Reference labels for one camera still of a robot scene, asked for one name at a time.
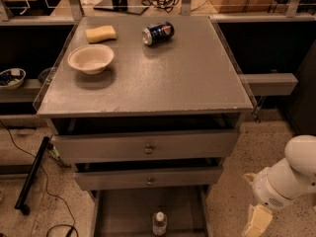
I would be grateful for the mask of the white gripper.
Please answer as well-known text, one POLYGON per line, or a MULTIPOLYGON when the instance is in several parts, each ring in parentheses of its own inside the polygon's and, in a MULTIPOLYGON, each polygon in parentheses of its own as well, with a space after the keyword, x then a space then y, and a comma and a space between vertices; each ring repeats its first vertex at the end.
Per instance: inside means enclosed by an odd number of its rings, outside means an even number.
POLYGON ((261 237, 273 220, 272 210, 282 210, 293 202, 290 181, 293 172, 289 169, 266 167, 257 175, 246 173, 244 179, 252 184, 255 199, 260 203, 249 205, 248 221, 241 237, 261 237))

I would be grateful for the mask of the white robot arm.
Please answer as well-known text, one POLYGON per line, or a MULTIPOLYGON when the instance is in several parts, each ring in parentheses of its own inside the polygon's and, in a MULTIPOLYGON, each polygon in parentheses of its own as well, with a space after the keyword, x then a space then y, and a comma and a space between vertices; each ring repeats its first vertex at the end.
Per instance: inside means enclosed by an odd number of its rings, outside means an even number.
POLYGON ((316 137, 298 135, 284 147, 284 158, 259 173, 247 173, 256 205, 249 205, 241 237, 261 237, 280 211, 303 195, 316 193, 316 137))

